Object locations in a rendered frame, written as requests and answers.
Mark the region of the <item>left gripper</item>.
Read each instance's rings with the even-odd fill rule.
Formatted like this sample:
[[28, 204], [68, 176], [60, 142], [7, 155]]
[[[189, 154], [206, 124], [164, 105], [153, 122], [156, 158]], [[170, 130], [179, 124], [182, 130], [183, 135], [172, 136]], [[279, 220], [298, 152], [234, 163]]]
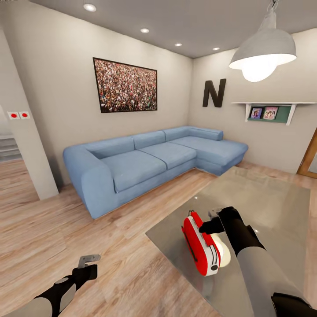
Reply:
[[79, 273], [83, 278], [83, 283], [81, 285], [81, 286], [83, 286], [83, 284], [85, 282], [87, 282], [88, 280], [93, 280], [93, 279], [97, 278], [97, 270], [98, 270], [98, 265], [93, 264], [93, 265], [89, 265], [88, 267], [85, 267], [85, 268], [73, 269], [72, 275], [75, 273]]

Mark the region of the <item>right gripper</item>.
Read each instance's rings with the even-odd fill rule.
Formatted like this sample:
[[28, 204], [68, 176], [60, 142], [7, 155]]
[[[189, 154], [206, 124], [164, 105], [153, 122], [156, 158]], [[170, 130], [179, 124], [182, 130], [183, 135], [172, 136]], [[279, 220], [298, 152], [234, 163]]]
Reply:
[[206, 233], [207, 235], [210, 235], [213, 233], [224, 232], [224, 231], [218, 229], [218, 227], [216, 226], [215, 220], [216, 219], [214, 218], [208, 222], [204, 222], [202, 224], [202, 226], [199, 228], [199, 233]]

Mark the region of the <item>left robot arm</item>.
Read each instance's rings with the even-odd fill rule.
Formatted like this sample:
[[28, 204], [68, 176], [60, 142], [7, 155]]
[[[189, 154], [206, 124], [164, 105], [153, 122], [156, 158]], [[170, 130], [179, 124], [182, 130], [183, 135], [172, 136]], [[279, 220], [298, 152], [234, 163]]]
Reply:
[[73, 269], [72, 275], [63, 277], [33, 300], [1, 317], [58, 317], [74, 299], [76, 290], [88, 280], [97, 278], [98, 265], [87, 263], [100, 259], [100, 254], [81, 256], [78, 268]]

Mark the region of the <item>radio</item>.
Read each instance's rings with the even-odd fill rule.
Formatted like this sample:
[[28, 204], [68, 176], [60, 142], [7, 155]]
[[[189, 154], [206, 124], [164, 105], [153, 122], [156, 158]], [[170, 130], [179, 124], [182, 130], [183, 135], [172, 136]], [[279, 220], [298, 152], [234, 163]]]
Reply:
[[198, 271], [204, 276], [209, 276], [218, 272], [221, 254], [211, 235], [199, 233], [202, 224], [203, 221], [197, 212], [190, 211], [182, 231]]

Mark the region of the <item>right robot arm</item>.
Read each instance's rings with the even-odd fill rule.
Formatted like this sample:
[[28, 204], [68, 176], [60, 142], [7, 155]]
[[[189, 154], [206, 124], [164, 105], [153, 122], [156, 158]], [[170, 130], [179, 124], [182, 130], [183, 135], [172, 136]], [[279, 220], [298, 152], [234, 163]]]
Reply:
[[199, 233], [226, 232], [236, 254], [255, 317], [317, 317], [304, 294], [275, 263], [251, 225], [233, 207], [208, 210]]

